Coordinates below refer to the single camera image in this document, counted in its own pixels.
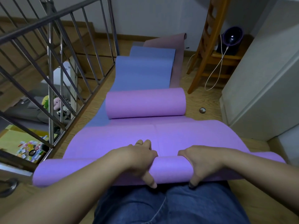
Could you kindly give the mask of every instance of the pink plush toy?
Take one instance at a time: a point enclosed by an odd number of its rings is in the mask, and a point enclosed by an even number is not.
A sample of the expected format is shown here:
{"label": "pink plush toy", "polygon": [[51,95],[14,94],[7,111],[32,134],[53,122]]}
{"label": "pink plush toy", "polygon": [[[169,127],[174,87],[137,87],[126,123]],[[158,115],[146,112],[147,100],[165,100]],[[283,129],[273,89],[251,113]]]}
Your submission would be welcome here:
{"label": "pink plush toy", "polygon": [[60,109],[60,98],[57,97],[54,99],[54,110]]}

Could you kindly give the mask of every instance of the fingernail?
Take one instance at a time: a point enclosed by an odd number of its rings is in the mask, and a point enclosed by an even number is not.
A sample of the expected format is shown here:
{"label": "fingernail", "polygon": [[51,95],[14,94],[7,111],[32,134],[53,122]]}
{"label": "fingernail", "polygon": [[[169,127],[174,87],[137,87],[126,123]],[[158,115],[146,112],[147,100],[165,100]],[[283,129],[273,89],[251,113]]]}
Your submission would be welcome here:
{"label": "fingernail", "polygon": [[154,184],[152,185],[152,188],[153,189],[157,188],[157,183],[154,182]]}
{"label": "fingernail", "polygon": [[195,186],[194,186],[194,185],[192,185],[192,183],[191,183],[191,182],[189,182],[189,187],[190,187],[190,188],[195,188]]}

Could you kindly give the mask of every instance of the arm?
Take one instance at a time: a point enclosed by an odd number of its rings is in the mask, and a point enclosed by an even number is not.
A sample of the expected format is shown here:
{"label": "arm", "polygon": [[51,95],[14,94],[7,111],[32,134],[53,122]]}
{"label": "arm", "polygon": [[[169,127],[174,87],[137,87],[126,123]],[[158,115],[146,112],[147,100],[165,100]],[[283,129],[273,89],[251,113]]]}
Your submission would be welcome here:
{"label": "arm", "polygon": [[90,165],[41,190],[0,220],[13,224],[79,223],[117,177],[129,171],[156,188],[148,169],[157,156],[151,143],[115,149]]}
{"label": "arm", "polygon": [[222,168],[230,168],[299,214],[299,168],[229,148],[192,146],[178,155],[193,166],[191,187]]}

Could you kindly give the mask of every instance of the person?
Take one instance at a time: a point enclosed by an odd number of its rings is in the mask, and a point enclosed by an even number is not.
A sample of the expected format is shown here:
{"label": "person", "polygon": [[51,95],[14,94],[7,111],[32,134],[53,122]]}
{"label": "person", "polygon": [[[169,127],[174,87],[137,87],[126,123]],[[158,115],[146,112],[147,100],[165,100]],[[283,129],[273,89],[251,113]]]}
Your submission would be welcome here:
{"label": "person", "polygon": [[[222,168],[299,214],[299,169],[235,149],[192,146],[178,152],[193,166],[188,183],[157,186],[149,173],[151,142],[138,140],[111,150],[97,161],[41,190],[2,217],[5,224],[79,223],[99,200],[98,223],[249,223],[227,182],[201,181]],[[148,186],[112,186],[124,172]]]}

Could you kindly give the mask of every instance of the person's right arm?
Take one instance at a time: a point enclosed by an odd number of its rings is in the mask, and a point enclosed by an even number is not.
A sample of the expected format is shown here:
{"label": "person's right arm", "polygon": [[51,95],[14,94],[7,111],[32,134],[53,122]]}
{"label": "person's right arm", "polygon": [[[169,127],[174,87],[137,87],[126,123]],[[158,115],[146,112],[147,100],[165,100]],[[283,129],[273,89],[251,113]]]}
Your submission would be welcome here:
{"label": "person's right arm", "polygon": [[222,168],[230,168],[299,214],[299,168],[229,148],[194,145],[178,155],[193,166],[190,187]]}

